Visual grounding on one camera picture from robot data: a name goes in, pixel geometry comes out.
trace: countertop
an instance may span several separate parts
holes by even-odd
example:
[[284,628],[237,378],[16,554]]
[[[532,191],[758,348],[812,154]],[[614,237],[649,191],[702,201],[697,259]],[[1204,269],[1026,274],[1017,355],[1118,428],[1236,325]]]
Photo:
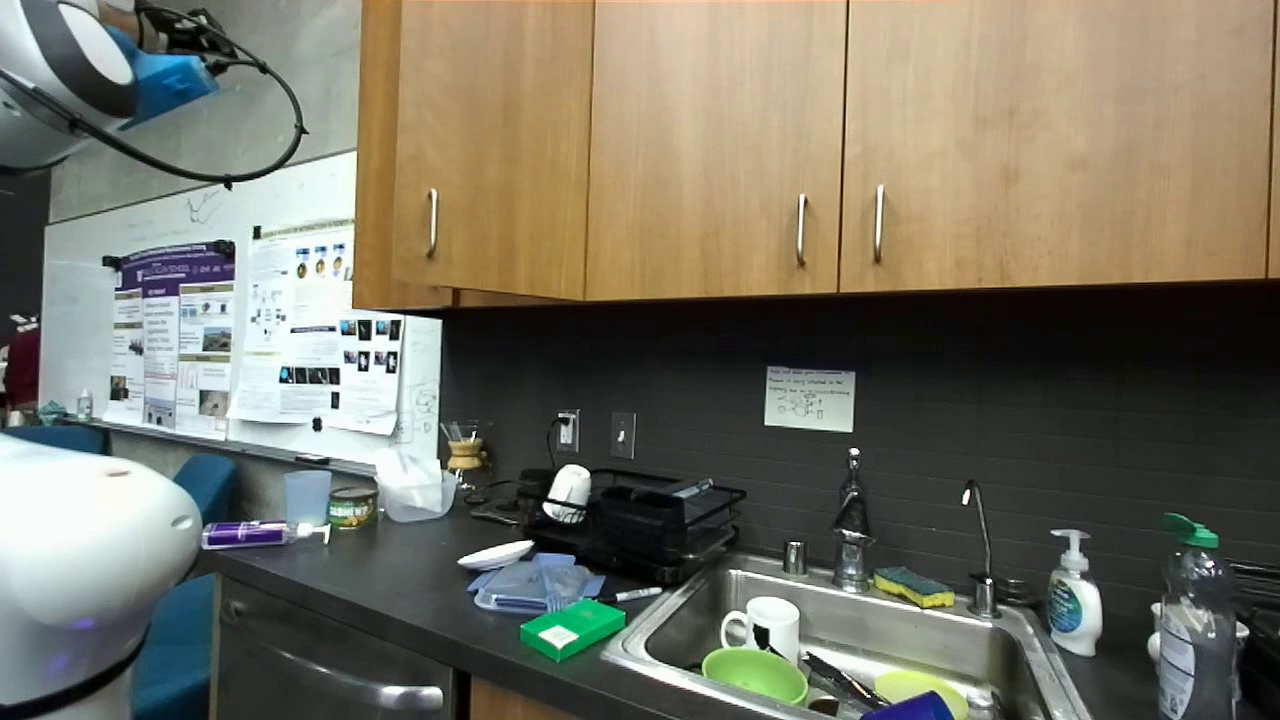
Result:
[[[577,715],[740,715],[702,696],[613,667],[598,660],[598,649],[562,663],[529,653],[516,641],[520,619],[480,613],[465,594],[471,571],[456,570],[456,557],[505,540],[516,540],[516,534],[471,518],[428,526],[381,522],[365,534],[332,538],[332,543],[215,554],[203,557],[203,570]],[[1136,641],[1131,649],[1105,645],[1095,660],[1063,660],[1092,715],[1157,715],[1157,671]]]

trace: stainless steel sink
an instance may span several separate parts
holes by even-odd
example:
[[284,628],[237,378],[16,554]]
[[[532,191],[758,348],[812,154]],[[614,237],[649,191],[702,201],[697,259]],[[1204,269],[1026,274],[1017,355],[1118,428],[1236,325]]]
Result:
[[1000,608],[996,619],[979,619],[964,613],[964,602],[954,613],[920,613],[911,603],[838,594],[823,578],[778,571],[778,566],[764,557],[727,557],[682,589],[665,594],[602,649],[602,660],[745,713],[812,715],[806,708],[782,708],[700,675],[700,660],[718,645],[718,617],[745,608],[752,597],[788,597],[800,603],[804,649],[863,686],[894,667],[915,667],[952,680],[969,715],[1089,720],[1037,617]]

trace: dish towel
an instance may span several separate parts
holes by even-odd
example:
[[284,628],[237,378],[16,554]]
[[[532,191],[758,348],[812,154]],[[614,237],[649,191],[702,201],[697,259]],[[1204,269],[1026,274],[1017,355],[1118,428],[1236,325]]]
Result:
[[562,554],[532,554],[529,562],[485,571],[466,585],[474,608],[508,617],[539,617],[584,597],[598,597],[598,589],[602,578]]

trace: faucet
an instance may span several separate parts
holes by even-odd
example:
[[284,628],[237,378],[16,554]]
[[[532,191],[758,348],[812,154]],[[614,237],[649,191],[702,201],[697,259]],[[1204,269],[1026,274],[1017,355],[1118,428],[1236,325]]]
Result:
[[971,585],[971,617],[992,619],[996,617],[996,571],[992,571],[992,534],[989,534],[989,503],[983,503],[983,488],[977,482],[964,484],[959,491],[959,508],[977,508],[977,534],[983,540],[983,571]]
[[870,522],[869,522],[869,496],[861,482],[861,447],[849,447],[849,476],[838,488],[838,508],[830,518],[837,538],[837,589],[863,594],[869,589],[869,543],[870,543]]

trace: wall outlet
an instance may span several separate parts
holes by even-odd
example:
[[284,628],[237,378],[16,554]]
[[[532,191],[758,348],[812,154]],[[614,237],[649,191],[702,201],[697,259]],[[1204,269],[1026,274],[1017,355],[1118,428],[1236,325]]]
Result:
[[608,414],[608,456],[613,461],[634,461],[639,444],[634,444],[634,414]]
[[551,418],[551,453],[581,453],[584,447],[584,414],[562,408]]

